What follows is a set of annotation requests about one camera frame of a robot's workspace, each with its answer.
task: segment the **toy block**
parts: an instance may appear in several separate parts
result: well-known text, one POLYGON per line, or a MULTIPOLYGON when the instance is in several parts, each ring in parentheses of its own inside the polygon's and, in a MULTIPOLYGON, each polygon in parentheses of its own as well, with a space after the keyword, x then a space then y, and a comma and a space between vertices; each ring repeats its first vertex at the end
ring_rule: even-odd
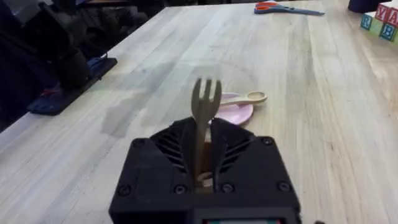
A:
POLYGON ((362 15, 361 27, 363 29, 369 30, 371 28, 372 20, 374 17, 369 13, 365 13, 362 15))
POLYGON ((367 12, 363 14, 361 27, 363 29, 370 31, 371 34, 379 36, 382 31, 384 23, 378 19, 375 19, 374 18, 375 15, 376 12, 367 12))
POLYGON ((380 36, 386 40, 394 41, 397 34, 397 28, 390 25, 384 24, 380 36))
POLYGON ((386 22, 389 17, 391 5, 392 2, 379 3, 379 5, 377 6, 375 18, 382 22, 386 22))
POLYGON ((398 9, 394 7, 390 9, 390 13, 387 18, 387 23, 394 27, 398 27, 398 9))

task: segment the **wood grain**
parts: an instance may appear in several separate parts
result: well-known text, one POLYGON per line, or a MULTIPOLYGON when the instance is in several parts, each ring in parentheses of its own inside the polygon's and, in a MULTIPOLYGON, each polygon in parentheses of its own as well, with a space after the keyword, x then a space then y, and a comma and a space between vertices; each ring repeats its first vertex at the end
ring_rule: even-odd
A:
POLYGON ((111 223, 132 139, 190 115, 195 80, 264 91, 246 128, 273 136, 304 223, 398 222, 398 55, 347 0, 171 7, 113 50, 119 64, 61 115, 0 135, 0 223, 111 223))

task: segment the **scissors blade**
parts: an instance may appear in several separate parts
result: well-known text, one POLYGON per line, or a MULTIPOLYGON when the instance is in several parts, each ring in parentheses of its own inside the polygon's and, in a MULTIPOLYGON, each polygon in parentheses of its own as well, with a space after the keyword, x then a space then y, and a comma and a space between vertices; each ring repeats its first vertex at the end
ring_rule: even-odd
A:
POLYGON ((318 11, 308 10, 308 9, 296 9, 296 8, 289 8, 288 12, 289 13, 296 13, 296 14, 311 15, 311 16, 323 16, 323 15, 325 15, 324 12, 318 12, 318 11))

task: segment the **black equipment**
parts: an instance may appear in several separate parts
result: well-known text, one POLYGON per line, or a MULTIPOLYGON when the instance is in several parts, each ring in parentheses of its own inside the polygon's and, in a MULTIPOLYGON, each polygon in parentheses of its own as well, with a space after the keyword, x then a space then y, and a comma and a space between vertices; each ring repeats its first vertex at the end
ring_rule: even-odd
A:
POLYGON ((275 141, 219 118, 210 131, 210 165, 202 172, 211 172, 212 180, 203 185, 192 179, 193 118, 133 140, 109 208, 112 221, 301 223, 300 203, 275 141))
POLYGON ((87 27, 75 15, 74 3, 55 12, 39 3, 40 12, 25 26, 39 54, 55 69, 60 84, 45 90, 29 107, 31 113, 57 115, 117 64, 115 58, 98 57, 87 62, 78 46, 88 38, 87 27))

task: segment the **blue object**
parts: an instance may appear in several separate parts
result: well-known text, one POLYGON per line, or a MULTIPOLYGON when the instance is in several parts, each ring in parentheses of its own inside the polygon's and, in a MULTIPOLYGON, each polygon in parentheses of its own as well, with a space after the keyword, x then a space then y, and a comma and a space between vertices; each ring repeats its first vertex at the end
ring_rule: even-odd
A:
POLYGON ((390 24, 385 24, 381 32, 381 37, 387 40, 392 40, 394 37, 395 27, 390 24))
POLYGON ((361 27, 363 29, 369 30, 371 28, 372 24, 372 17, 366 14, 363 14, 362 16, 362 21, 361 21, 361 27))

